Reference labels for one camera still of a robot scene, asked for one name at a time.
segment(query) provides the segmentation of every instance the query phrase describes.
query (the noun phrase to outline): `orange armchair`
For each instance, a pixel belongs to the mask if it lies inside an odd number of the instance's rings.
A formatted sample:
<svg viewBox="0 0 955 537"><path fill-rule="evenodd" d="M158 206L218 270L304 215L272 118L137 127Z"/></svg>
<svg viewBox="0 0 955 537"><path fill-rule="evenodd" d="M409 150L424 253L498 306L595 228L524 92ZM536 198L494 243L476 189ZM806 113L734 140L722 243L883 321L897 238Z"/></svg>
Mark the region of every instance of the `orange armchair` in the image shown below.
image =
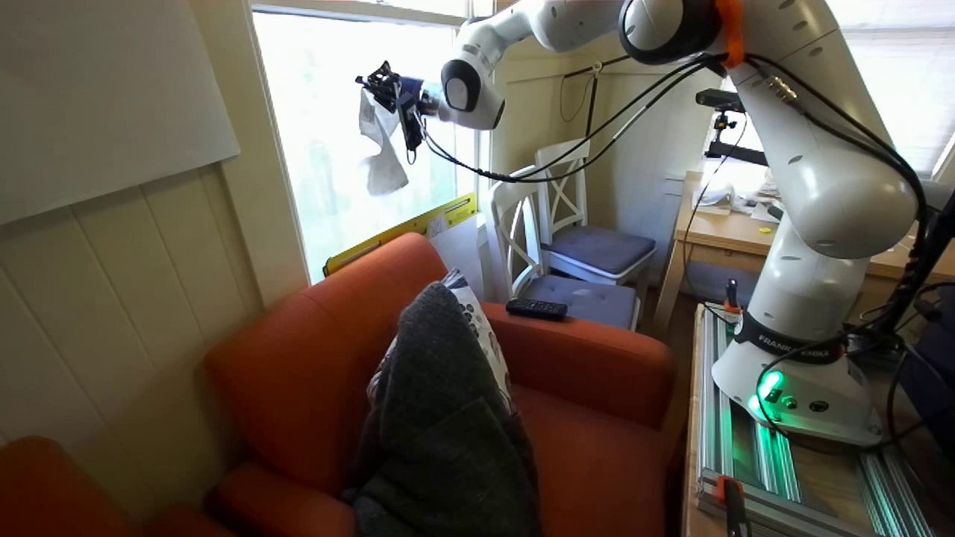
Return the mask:
<svg viewBox="0 0 955 537"><path fill-rule="evenodd" d="M403 235L307 286L209 355L246 459L209 508L251 534L351 534L336 497L355 462L366 379L400 312L445 265ZM528 432L546 537L666 534L669 350L592 322L536 322L487 306Z"/></svg>
<svg viewBox="0 0 955 537"><path fill-rule="evenodd" d="M228 537L193 508L170 508L137 525L57 441L39 437L0 447L0 534Z"/></svg>

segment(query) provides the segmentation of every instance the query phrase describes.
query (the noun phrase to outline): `white robotic arm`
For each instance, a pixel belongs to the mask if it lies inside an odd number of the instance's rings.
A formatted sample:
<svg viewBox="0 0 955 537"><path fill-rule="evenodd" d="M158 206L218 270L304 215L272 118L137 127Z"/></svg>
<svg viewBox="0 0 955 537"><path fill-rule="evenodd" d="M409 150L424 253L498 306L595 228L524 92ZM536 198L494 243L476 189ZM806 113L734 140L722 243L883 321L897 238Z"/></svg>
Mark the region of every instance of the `white robotic arm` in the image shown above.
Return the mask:
<svg viewBox="0 0 955 537"><path fill-rule="evenodd" d="M785 221L713 379L758 422L770 414L782 431L873 444L866 376L845 359L842 334L869 256L909 231L919 198L872 150L869 136L889 136L833 12L824 0L521 0L464 28L440 73L449 119L498 127L504 101L490 80L512 43L534 37L572 51L612 30L637 62L743 45L745 62L725 73L763 143ZM785 383L760 394L767 368Z"/></svg>
<svg viewBox="0 0 955 537"><path fill-rule="evenodd" d="M549 51L572 51L613 28L619 0L521 0L490 22L463 28L460 53L440 68L445 104L455 127L494 128L504 101L491 73L504 51L534 37Z"/></svg>

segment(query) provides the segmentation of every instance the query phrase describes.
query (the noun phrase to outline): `white wainscoting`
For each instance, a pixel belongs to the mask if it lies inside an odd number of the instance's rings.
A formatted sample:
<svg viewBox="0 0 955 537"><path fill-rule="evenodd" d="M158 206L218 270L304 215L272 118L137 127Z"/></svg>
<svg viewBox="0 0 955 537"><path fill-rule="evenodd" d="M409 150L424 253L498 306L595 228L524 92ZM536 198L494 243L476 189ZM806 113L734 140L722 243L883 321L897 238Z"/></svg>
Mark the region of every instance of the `white wainscoting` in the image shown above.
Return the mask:
<svg viewBox="0 0 955 537"><path fill-rule="evenodd" d="M257 312L218 167L0 231L0 438L51 437L133 516L234 441L203 352Z"/></svg>

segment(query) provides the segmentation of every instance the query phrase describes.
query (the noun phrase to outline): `white wall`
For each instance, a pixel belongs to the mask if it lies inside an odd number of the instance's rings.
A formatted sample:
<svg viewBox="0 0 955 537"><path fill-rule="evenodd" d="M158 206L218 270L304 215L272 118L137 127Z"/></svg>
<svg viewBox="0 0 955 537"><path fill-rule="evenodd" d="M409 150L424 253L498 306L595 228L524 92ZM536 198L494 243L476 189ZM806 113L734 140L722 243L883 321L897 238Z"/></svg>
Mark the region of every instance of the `white wall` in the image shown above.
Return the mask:
<svg viewBox="0 0 955 537"><path fill-rule="evenodd" d="M304 283L246 4L193 15L242 155L0 228L0 441L63 441L139 519L234 453L203 352Z"/></svg>
<svg viewBox="0 0 955 537"><path fill-rule="evenodd" d="M588 51L588 62L616 58L613 39L601 39ZM619 62L598 76L592 127L609 119L619 104L651 88L670 67ZM616 147L591 170L591 221L634 235L651 235L657 253L645 273L651 283L663 279L670 228L679 209L683 177L700 165L710 128L710 107L695 104L695 92L715 88L719 79L698 73L675 88L654 112L648 112Z"/></svg>
<svg viewBox="0 0 955 537"><path fill-rule="evenodd" d="M534 165L536 147L572 139L579 128L579 101L585 88L564 85L560 76L572 68L572 58L551 53L534 39L507 48L494 91L504 95L501 127L484 139L490 170L509 173Z"/></svg>

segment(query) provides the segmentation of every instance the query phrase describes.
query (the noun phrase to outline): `armchair armrest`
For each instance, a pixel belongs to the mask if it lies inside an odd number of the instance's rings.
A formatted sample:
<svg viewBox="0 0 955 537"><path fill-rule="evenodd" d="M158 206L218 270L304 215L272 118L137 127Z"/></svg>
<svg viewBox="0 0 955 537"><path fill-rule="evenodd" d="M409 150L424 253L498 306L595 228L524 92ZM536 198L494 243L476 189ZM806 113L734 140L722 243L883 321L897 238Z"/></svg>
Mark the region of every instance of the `armchair armrest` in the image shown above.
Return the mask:
<svg viewBox="0 0 955 537"><path fill-rule="evenodd" d="M349 505L279 477L257 462L242 462L209 497L209 510L237 534L316 534L351 537Z"/></svg>
<svg viewBox="0 0 955 537"><path fill-rule="evenodd" d="M234 537L231 532L225 532L222 525L218 525L215 519L209 519L204 514L188 508L188 505L176 505L164 514L158 514L155 519L149 519L145 537Z"/></svg>
<svg viewBox="0 0 955 537"><path fill-rule="evenodd" d="M675 368L669 347L582 321L540 322L484 306L509 383L660 431Z"/></svg>
<svg viewBox="0 0 955 537"><path fill-rule="evenodd" d="M0 534L137 537L139 528L51 438L0 447Z"/></svg>

